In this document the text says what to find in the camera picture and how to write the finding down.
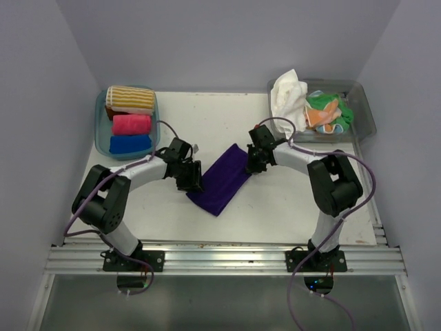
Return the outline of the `purple towel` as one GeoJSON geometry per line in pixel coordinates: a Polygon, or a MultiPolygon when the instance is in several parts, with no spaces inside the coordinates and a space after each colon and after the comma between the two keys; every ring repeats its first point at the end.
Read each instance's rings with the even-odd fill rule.
{"type": "Polygon", "coordinates": [[[231,145],[202,176],[203,191],[187,197],[202,210],[218,217],[251,177],[246,171],[247,153],[231,145]]]}

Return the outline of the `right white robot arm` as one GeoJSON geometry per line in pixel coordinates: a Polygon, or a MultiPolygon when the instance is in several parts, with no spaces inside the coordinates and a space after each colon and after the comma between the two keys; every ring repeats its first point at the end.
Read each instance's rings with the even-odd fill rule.
{"type": "Polygon", "coordinates": [[[309,177],[316,206],[319,209],[316,229],[307,244],[307,251],[295,249],[287,253],[287,269],[318,272],[330,269],[340,254],[342,215],[356,206],[363,195],[362,185],[347,156],[318,156],[311,150],[301,152],[286,139],[275,139],[268,127],[256,126],[249,131],[252,142],[247,146],[246,171],[265,172],[267,166],[282,166],[309,177]]]}

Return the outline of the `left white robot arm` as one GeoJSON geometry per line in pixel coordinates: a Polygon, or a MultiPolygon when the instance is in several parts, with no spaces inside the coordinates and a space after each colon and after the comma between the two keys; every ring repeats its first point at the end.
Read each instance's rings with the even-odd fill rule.
{"type": "Polygon", "coordinates": [[[193,158],[192,146],[179,138],[133,163],[116,168],[95,165],[74,199],[68,225],[82,220],[119,254],[125,269],[137,270],[143,262],[142,243],[123,221],[129,193],[168,178],[176,181],[179,191],[203,191],[201,162],[193,158]]]}

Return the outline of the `white towel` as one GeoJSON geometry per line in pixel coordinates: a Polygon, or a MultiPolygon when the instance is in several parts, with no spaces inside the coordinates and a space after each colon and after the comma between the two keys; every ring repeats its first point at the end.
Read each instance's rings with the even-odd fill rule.
{"type": "Polygon", "coordinates": [[[304,132],[307,129],[305,118],[307,90],[307,83],[299,80],[294,69],[279,76],[270,92],[272,117],[290,120],[297,133],[304,132]]]}

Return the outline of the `orange patterned towel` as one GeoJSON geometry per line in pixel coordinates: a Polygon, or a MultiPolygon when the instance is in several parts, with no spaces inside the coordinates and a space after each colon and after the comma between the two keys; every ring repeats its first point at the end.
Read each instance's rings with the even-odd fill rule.
{"type": "Polygon", "coordinates": [[[335,125],[331,123],[341,116],[338,100],[330,101],[322,110],[315,109],[307,103],[304,116],[309,128],[314,130],[321,128],[324,133],[330,134],[335,130],[335,125]]]}

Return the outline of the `blue rolled towel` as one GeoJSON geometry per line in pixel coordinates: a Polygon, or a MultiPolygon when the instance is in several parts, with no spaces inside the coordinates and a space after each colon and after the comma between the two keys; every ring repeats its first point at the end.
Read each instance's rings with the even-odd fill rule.
{"type": "Polygon", "coordinates": [[[132,136],[112,136],[110,138],[109,152],[111,154],[127,154],[149,150],[152,140],[147,134],[132,136]]]}

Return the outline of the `green towel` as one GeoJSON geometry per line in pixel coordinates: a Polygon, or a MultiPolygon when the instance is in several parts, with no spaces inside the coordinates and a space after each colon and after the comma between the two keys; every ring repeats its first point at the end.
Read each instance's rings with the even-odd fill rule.
{"type": "Polygon", "coordinates": [[[354,120],[353,110],[339,94],[321,91],[306,97],[304,116],[307,128],[321,134],[343,134],[354,120]]]}

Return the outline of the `pink rolled towel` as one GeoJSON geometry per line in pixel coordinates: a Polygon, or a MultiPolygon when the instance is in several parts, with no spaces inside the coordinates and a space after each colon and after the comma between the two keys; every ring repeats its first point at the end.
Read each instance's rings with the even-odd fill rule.
{"type": "Polygon", "coordinates": [[[151,116],[142,114],[116,115],[113,117],[112,134],[115,136],[149,134],[151,116]]]}

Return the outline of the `blue-green plastic bin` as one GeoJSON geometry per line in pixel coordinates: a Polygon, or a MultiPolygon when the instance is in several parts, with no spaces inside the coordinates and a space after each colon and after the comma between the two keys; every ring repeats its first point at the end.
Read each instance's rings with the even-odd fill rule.
{"type": "MultiPolygon", "coordinates": [[[[151,151],[153,151],[153,146],[147,149],[140,150],[131,153],[118,153],[112,154],[110,152],[110,142],[112,136],[112,122],[108,119],[107,112],[105,110],[105,100],[106,100],[107,90],[102,90],[95,102],[94,110],[94,145],[96,150],[109,158],[116,159],[118,161],[129,161],[140,159],[145,157],[151,151]]],[[[157,104],[154,106],[154,113],[152,115],[152,130],[149,137],[152,141],[154,138],[154,147],[157,147],[161,140],[161,130],[158,128],[159,124],[157,122],[160,120],[159,110],[157,104]]]]}

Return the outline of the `yellow striped rolled towel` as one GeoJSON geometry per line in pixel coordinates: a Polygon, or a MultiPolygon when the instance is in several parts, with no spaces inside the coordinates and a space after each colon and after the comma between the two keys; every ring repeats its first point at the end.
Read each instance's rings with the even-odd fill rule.
{"type": "Polygon", "coordinates": [[[110,86],[105,96],[105,107],[114,112],[151,115],[155,106],[156,95],[149,88],[110,86]]]}

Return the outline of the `clear grey plastic bin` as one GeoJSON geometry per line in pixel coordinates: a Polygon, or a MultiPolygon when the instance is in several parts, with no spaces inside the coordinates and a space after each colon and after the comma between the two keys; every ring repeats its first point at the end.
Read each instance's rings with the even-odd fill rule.
{"type": "Polygon", "coordinates": [[[376,134],[376,124],[363,86],[354,80],[342,79],[304,79],[308,93],[320,90],[327,94],[339,94],[340,98],[353,111],[354,120],[348,131],[341,134],[322,134],[311,130],[299,132],[296,143],[352,143],[376,134]]]}

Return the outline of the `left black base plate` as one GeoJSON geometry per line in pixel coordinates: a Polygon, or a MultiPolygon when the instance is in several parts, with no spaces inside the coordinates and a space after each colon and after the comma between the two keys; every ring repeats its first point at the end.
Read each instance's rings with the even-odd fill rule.
{"type": "Polygon", "coordinates": [[[148,264],[154,272],[162,272],[165,262],[165,252],[161,250],[139,250],[129,257],[122,257],[115,251],[103,251],[100,256],[104,259],[105,272],[146,272],[148,268],[135,260],[148,264]]]}

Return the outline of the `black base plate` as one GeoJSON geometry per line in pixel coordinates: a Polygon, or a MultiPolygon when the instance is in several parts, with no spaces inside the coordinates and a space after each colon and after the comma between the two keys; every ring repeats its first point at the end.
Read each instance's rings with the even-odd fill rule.
{"type": "MultiPolygon", "coordinates": [[[[307,250],[292,249],[285,251],[285,265],[288,272],[293,272],[297,265],[309,254],[307,250]]],[[[347,272],[347,262],[342,250],[328,253],[315,253],[304,262],[298,272],[347,272]]]]}
{"type": "Polygon", "coordinates": [[[161,250],[139,250],[129,257],[122,257],[115,251],[103,251],[100,256],[104,259],[105,272],[146,272],[148,268],[135,260],[148,264],[154,272],[162,272],[165,262],[165,252],[161,250]]]}

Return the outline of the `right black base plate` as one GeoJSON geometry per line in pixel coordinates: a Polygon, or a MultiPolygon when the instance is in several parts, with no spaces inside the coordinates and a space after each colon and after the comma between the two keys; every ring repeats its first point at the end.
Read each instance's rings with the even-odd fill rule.
{"type": "MultiPolygon", "coordinates": [[[[309,254],[307,250],[292,249],[285,251],[285,265],[288,272],[293,272],[297,265],[309,254]]],[[[347,262],[342,250],[328,253],[315,253],[304,262],[298,272],[347,272],[347,262]]]]}

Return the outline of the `aluminium mounting rail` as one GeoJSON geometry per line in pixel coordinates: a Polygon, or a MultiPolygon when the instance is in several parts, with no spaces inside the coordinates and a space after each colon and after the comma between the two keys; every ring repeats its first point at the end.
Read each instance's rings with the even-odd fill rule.
{"type": "MultiPolygon", "coordinates": [[[[309,276],[342,274],[344,276],[402,276],[407,273],[399,248],[390,248],[384,229],[373,227],[374,245],[344,245],[347,272],[307,272],[309,276]]],[[[221,243],[198,241],[144,241],[144,250],[165,252],[161,275],[287,276],[285,251],[307,250],[299,244],[221,243]]],[[[107,246],[96,237],[66,239],[61,247],[50,249],[46,274],[104,274],[100,253],[107,246]]]]}

